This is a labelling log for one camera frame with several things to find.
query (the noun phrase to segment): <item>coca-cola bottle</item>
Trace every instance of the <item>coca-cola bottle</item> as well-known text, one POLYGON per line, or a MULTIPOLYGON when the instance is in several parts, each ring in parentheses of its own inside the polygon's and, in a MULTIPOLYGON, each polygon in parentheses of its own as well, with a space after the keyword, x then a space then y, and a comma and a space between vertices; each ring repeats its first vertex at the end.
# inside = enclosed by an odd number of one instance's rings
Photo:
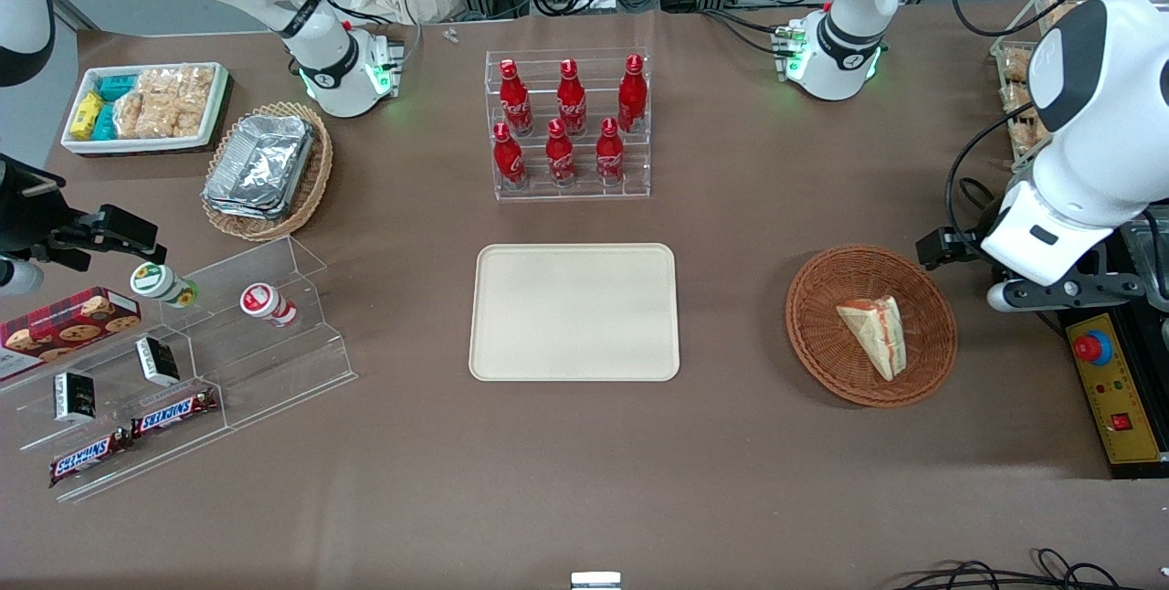
POLYGON ((504 117, 516 136, 528 136, 532 132, 532 100, 527 96, 527 86, 516 69, 516 62, 511 58, 500 61, 499 75, 504 78, 499 86, 499 102, 504 106, 504 117))
POLYGON ((527 186, 527 171, 524 169, 523 153, 519 144, 511 137, 506 123, 496 124, 496 168, 504 179, 505 190, 523 190, 527 186))
POLYGON ((560 61, 560 86, 556 88, 556 100, 560 103, 560 119, 563 119, 565 132, 576 137, 584 132, 584 85, 576 78, 576 61, 560 61))
POLYGON ((645 58, 630 54, 625 58, 625 75, 617 86, 617 125, 622 132, 639 133, 645 131, 645 100, 649 86, 642 70, 645 58))
POLYGON ((596 140, 596 174, 601 178, 601 186, 621 186, 625 178, 622 168, 624 161, 625 144, 622 144, 617 136, 617 120, 606 117, 601 120, 601 137, 596 140))
POLYGON ((565 124, 559 117, 548 123, 548 144, 544 152, 548 154, 548 169, 552 171, 552 183, 567 189, 576 182, 576 166, 573 165, 573 140, 565 136, 565 124))

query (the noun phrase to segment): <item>red button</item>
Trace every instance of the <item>red button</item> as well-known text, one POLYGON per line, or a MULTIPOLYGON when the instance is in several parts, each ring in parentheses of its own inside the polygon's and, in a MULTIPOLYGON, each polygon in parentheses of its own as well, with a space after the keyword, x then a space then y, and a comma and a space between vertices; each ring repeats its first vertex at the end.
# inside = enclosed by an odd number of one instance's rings
POLYGON ((1100 340, 1097 336, 1085 333, 1085 335, 1077 336, 1075 341, 1072 341, 1072 353, 1075 354, 1078 360, 1094 362, 1104 354, 1104 346, 1100 345, 1100 340))

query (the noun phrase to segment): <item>cookie box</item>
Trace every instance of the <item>cookie box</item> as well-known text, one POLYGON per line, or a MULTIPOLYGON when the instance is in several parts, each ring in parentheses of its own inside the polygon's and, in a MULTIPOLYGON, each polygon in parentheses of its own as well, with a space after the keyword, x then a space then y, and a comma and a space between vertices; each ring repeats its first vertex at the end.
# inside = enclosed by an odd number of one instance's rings
POLYGON ((94 286, 0 325, 0 382, 141 322, 138 303, 94 286))
POLYGON ((123 65, 123 67, 95 67, 85 70, 81 77, 81 85, 74 96, 74 103, 69 109, 69 117, 61 132, 61 146, 78 157, 139 157, 147 153, 182 153, 203 152, 210 144, 212 137, 220 119, 221 106, 228 90, 229 76, 227 69, 217 62, 193 62, 173 63, 172 65, 123 65), (125 77, 125 75, 143 74, 146 69, 180 69, 184 65, 206 65, 215 69, 215 77, 212 78, 210 93, 207 96, 207 106, 203 107, 203 119, 199 125, 196 136, 164 137, 164 138, 122 138, 122 140, 79 140, 69 132, 69 124, 72 123, 81 107, 85 95, 96 90, 98 83, 104 77, 125 77))

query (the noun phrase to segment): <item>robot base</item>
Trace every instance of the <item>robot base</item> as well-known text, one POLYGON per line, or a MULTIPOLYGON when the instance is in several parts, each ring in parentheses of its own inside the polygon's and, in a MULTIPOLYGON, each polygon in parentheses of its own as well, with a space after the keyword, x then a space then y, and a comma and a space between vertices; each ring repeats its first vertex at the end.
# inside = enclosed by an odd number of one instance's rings
POLYGON ((372 35, 361 28, 353 28, 350 34, 358 42, 358 62, 338 86, 312 85, 300 72, 309 96, 334 117, 357 117, 379 100, 396 96, 402 74, 401 44, 390 46, 382 35, 372 35))
MULTIPOLYGON (((789 28, 804 33, 803 43, 798 44, 794 56, 777 57, 775 63, 781 78, 798 83, 808 95, 826 100, 841 100, 859 93, 860 86, 865 85, 876 71, 880 53, 878 49, 867 61, 858 54, 856 69, 839 69, 836 58, 823 49, 818 40, 817 28, 824 15, 825 12, 816 11, 804 19, 793 19, 789 28)), ((773 36, 773 41, 776 48, 791 48, 788 40, 781 41, 773 36)))

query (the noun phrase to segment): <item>small black box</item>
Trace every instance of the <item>small black box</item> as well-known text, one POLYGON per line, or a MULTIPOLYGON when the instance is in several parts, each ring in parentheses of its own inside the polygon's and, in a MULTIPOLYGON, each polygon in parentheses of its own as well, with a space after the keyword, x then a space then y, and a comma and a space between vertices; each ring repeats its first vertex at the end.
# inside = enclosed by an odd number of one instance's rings
POLYGON ((138 340, 138 361, 143 375, 154 384, 171 387, 179 382, 179 365, 174 362, 171 348, 157 339, 143 336, 138 340))
POLYGON ((57 374, 53 379, 55 419, 67 423, 91 422, 97 416, 94 379, 77 374, 57 374))

